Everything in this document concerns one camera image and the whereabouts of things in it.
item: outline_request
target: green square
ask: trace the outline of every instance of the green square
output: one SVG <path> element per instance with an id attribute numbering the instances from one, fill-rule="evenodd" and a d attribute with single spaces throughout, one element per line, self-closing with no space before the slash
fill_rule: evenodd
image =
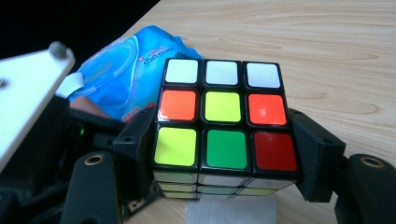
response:
<path id="1" fill-rule="evenodd" d="M 207 133 L 207 164 L 212 167 L 246 169 L 246 136 L 235 131 L 210 130 Z"/>
<path id="2" fill-rule="evenodd" d="M 239 94 L 236 92 L 207 92 L 205 95 L 205 118 L 211 121 L 240 121 Z"/>
<path id="3" fill-rule="evenodd" d="M 162 127 L 158 132 L 154 160 L 159 164 L 193 166 L 197 133 L 194 129 Z"/>

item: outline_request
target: dark background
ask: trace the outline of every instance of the dark background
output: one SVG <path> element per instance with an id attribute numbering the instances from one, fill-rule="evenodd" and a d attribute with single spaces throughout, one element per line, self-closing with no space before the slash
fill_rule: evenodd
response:
<path id="1" fill-rule="evenodd" d="M 160 0 L 0 0 L 0 59 L 47 49 L 73 50 L 73 70 L 122 36 Z"/>

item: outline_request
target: wood grain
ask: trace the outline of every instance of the wood grain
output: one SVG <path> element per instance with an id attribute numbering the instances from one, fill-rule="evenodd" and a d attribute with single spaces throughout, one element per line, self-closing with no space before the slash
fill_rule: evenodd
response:
<path id="1" fill-rule="evenodd" d="M 279 63 L 288 105 L 346 142 L 346 155 L 396 165 L 395 1 L 162 0 L 126 36 L 157 25 L 205 58 Z M 278 223 L 336 223 L 330 203 L 276 193 Z M 184 223 L 161 199 L 129 223 Z"/>

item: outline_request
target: blue plastic package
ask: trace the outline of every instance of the blue plastic package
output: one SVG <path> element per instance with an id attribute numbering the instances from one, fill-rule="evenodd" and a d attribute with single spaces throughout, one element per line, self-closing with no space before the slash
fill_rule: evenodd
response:
<path id="1" fill-rule="evenodd" d="M 85 62 L 78 69 L 84 87 L 68 99 L 88 97 L 111 118 L 129 122 L 138 111 L 155 106 L 167 58 L 202 59 L 179 37 L 145 27 Z"/>

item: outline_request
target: rubik's cube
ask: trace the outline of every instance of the rubik's cube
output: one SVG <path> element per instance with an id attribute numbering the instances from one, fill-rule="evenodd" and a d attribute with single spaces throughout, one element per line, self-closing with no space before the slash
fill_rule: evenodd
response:
<path id="1" fill-rule="evenodd" d="M 155 126 L 165 197 L 261 197 L 299 177 L 277 63 L 168 59 Z"/>

